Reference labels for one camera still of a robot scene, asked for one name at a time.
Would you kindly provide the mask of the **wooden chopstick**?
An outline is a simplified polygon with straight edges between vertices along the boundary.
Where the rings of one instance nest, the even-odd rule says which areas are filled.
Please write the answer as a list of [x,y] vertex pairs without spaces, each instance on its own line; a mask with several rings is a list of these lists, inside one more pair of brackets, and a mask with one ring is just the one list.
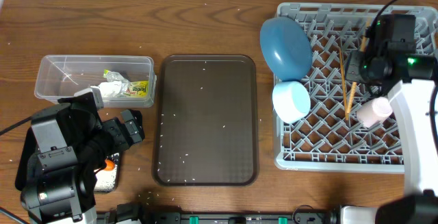
[[342,79],[342,94],[343,94],[343,105],[344,105],[344,116],[345,120],[349,120],[349,114],[347,111],[347,97],[346,97],[346,83],[345,83],[345,76],[344,76],[344,60],[343,60],[343,53],[341,48],[339,47],[339,69],[341,73],[341,79]]
[[[366,46],[366,43],[367,43],[367,38],[365,37],[365,33],[366,33],[367,28],[368,28],[370,25],[371,25],[371,18],[369,18],[369,19],[366,21],[366,23],[365,23],[365,31],[364,31],[364,33],[363,33],[363,35],[362,35],[362,41],[361,41],[361,45],[360,45],[360,47],[359,47],[359,50],[362,51],[362,52],[365,51],[365,46]],[[347,61],[346,61],[345,64],[344,64],[345,83],[347,83],[346,75],[347,75],[347,68],[348,68],[349,65],[350,65],[350,57],[351,57],[351,55],[349,55],[349,56],[347,57]],[[354,96],[355,96],[356,88],[357,88],[357,83],[356,83],[356,82],[353,82],[353,83],[351,83],[350,93],[349,93],[348,95],[347,95],[347,93],[346,93],[346,97],[347,97],[347,111],[348,111],[348,114],[349,114],[349,120],[350,120],[350,113],[351,113],[351,109],[352,109],[352,102],[353,102],[353,100],[354,100]]]

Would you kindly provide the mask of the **orange carrot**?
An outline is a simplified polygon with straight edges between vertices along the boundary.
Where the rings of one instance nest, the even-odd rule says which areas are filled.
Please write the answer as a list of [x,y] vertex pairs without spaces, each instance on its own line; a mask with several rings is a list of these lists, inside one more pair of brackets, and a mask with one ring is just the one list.
[[115,163],[112,160],[106,159],[105,160],[105,168],[104,171],[113,171],[115,169]]

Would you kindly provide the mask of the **white rice pile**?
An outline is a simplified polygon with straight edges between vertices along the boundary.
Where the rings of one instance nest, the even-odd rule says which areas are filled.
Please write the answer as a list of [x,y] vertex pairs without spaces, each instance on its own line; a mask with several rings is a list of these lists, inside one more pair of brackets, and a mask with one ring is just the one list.
[[113,155],[110,155],[106,159],[112,160],[115,163],[115,169],[113,171],[104,171],[105,164],[103,165],[104,168],[102,170],[96,170],[96,185],[94,187],[95,193],[101,193],[106,194],[116,189],[117,183],[118,183],[118,174],[119,174],[119,167],[120,167],[120,154],[115,153]]

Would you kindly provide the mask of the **white tissue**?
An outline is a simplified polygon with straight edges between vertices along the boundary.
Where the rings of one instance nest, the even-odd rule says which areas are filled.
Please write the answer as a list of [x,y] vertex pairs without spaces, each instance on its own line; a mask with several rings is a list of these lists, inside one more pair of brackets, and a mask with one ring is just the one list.
[[124,97],[130,82],[102,82],[98,85],[103,98]]

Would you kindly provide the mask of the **pink cup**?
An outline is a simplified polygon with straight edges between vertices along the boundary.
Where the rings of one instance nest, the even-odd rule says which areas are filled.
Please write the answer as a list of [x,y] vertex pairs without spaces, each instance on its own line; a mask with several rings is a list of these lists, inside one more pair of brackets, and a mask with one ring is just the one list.
[[363,104],[356,112],[357,119],[366,128],[376,123],[382,123],[393,113],[390,102],[386,97],[375,98]]

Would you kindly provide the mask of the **yellow foil snack wrapper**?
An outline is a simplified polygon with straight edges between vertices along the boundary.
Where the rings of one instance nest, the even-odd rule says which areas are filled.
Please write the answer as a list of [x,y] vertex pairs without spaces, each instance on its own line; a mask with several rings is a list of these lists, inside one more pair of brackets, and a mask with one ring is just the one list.
[[[123,77],[119,72],[113,72],[107,69],[104,70],[103,77],[107,80],[107,82],[113,82],[113,81],[130,82],[128,79]],[[130,85],[126,90],[124,97],[133,97],[133,98],[145,97],[148,94],[148,90],[149,90],[149,81],[130,82]]]

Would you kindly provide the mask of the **blue plate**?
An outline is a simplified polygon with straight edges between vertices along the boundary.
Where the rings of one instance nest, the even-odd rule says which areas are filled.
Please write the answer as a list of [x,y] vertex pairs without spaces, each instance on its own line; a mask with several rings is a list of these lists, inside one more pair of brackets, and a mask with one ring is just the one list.
[[259,43],[266,64],[280,80],[299,81],[312,65],[312,50],[302,27],[290,18],[266,20],[260,29]]

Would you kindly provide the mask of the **light blue bowl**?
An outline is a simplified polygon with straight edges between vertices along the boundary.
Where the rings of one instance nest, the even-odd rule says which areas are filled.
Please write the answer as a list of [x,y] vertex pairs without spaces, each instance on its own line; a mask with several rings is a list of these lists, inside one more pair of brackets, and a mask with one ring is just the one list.
[[300,82],[279,82],[272,92],[275,112],[285,123],[294,123],[308,115],[311,100],[307,89]]

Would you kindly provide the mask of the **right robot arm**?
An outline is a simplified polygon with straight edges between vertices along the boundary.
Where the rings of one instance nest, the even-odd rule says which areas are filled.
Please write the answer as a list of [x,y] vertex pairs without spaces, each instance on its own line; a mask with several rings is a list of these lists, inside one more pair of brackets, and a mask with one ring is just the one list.
[[404,197],[379,208],[344,206],[338,223],[437,222],[437,59],[416,52],[415,16],[378,14],[368,45],[344,66],[348,81],[381,87],[396,118],[404,158]]

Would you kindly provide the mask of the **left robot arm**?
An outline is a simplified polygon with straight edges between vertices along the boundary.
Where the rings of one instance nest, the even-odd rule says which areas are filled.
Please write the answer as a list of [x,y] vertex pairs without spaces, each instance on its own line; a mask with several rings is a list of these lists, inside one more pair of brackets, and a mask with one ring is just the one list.
[[88,90],[59,99],[31,117],[26,141],[36,147],[27,160],[21,204],[32,223],[96,223],[96,173],[106,159],[144,140],[142,114],[124,110],[102,121],[100,94]]

